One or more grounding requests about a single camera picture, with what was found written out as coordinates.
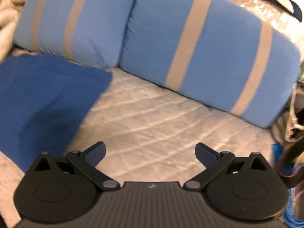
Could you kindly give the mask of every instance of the blue cloth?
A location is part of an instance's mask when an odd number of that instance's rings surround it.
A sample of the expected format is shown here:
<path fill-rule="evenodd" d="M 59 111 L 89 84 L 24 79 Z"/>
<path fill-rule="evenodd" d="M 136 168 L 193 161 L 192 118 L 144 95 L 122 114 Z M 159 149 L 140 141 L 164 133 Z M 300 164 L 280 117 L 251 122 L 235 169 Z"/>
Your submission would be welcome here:
<path fill-rule="evenodd" d="M 28 0 L 14 34 L 14 42 L 35 51 L 34 15 L 39 0 Z M 46 0 L 39 22 L 41 51 L 65 57 L 63 38 L 75 0 Z M 103 69 L 118 64 L 125 28 L 134 0 L 85 0 L 77 18 L 71 50 L 75 62 Z"/>
<path fill-rule="evenodd" d="M 279 157 L 283 153 L 283 147 L 280 144 L 274 144 L 272 150 L 273 150 L 273 158 L 276 164 Z M 293 172 L 293 166 L 294 165 L 292 163 L 285 165 L 282 169 L 282 173 L 286 175 L 291 175 Z M 289 192 L 289 200 L 283 215 L 283 219 L 285 223 L 291 228 L 304 228 L 304 220 L 297 219 L 294 215 L 292 215 L 291 190 L 289 189 L 288 192 Z"/>
<path fill-rule="evenodd" d="M 0 151 L 24 172 L 41 152 L 62 155 L 111 79 L 55 56 L 8 57 L 0 65 Z"/>
<path fill-rule="evenodd" d="M 120 67 L 165 85 L 193 1 L 136 0 Z M 246 9 L 227 0 L 212 0 L 178 93 L 229 112 L 250 75 L 260 31 L 261 21 Z M 296 46 L 273 30 L 265 73 L 241 118 L 269 127 L 291 95 L 299 63 Z"/>

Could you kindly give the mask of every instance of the beige stripe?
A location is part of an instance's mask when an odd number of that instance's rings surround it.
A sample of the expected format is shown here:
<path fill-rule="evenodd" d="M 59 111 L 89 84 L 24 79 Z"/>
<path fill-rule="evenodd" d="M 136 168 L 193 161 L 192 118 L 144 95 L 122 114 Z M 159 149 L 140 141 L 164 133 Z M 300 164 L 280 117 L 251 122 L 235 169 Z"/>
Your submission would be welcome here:
<path fill-rule="evenodd" d="M 183 83 L 197 41 L 205 24 L 211 0 L 194 0 L 183 32 L 179 39 L 165 87 L 178 91 Z"/>
<path fill-rule="evenodd" d="M 267 67 L 269 53 L 271 50 L 271 43 L 272 27 L 262 21 L 260 42 L 256 52 L 255 61 L 253 63 L 247 82 L 243 88 L 243 91 L 239 96 L 237 102 L 234 104 L 234 107 L 231 109 L 230 113 L 236 116 L 241 116 L 254 98 L 254 95 L 259 88 Z"/>
<path fill-rule="evenodd" d="M 39 33 L 39 24 L 41 19 L 41 13 L 44 7 L 46 0 L 39 0 L 37 3 L 37 7 L 34 14 L 33 25 L 32 25 L 32 46 L 36 51 L 40 51 L 39 43 L 38 43 L 38 33 Z"/>
<path fill-rule="evenodd" d="M 82 10 L 83 4 L 86 0 L 75 0 L 74 4 L 72 6 L 70 15 L 67 19 L 67 23 L 65 26 L 64 31 L 64 37 L 63 37 L 63 52 L 64 56 L 70 60 L 73 61 L 73 54 L 72 54 L 72 41 L 73 41 L 73 34 L 74 30 L 76 28 L 77 20 L 80 14 L 80 11 Z"/>

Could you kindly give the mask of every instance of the mattress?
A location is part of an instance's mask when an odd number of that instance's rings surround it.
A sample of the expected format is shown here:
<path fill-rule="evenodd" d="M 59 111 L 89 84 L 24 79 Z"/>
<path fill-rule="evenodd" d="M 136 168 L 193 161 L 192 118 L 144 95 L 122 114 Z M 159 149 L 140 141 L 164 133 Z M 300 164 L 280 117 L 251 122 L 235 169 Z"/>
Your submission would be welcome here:
<path fill-rule="evenodd" d="M 89 111 L 67 151 L 84 150 L 97 141 L 107 147 L 99 170 L 124 181 L 179 181 L 183 184 L 204 167 L 194 148 L 203 142 L 217 151 L 237 156 L 261 152 L 272 160 L 273 139 L 258 128 L 158 87 L 120 69 L 113 82 Z M 0 212 L 12 227 L 19 216 L 13 191 L 23 173 L 0 153 Z"/>

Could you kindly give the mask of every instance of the ribbed surface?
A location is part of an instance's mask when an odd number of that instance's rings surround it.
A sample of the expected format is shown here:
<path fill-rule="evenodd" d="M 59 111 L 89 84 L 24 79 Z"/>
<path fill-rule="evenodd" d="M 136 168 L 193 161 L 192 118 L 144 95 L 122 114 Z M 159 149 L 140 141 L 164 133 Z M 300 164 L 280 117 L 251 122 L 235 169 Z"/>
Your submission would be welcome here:
<path fill-rule="evenodd" d="M 86 215 L 59 225 L 22 221 L 16 228 L 286 228 L 276 220 L 243 224 L 215 213 L 202 195 L 187 192 L 177 182 L 127 182 L 121 190 L 103 194 Z"/>

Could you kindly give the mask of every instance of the circular pad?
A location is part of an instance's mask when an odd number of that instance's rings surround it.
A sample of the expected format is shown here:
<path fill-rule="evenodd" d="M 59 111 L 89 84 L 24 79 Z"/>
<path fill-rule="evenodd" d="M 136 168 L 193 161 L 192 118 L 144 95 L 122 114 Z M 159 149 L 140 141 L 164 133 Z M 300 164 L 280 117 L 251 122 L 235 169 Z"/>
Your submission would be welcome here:
<path fill-rule="evenodd" d="M 277 218 L 288 202 L 282 181 L 260 170 L 220 176 L 207 186 L 206 195 L 222 214 L 245 221 Z"/>
<path fill-rule="evenodd" d="M 22 217 L 55 224 L 85 214 L 96 198 L 95 186 L 82 176 L 41 171 L 20 183 L 14 203 Z"/>

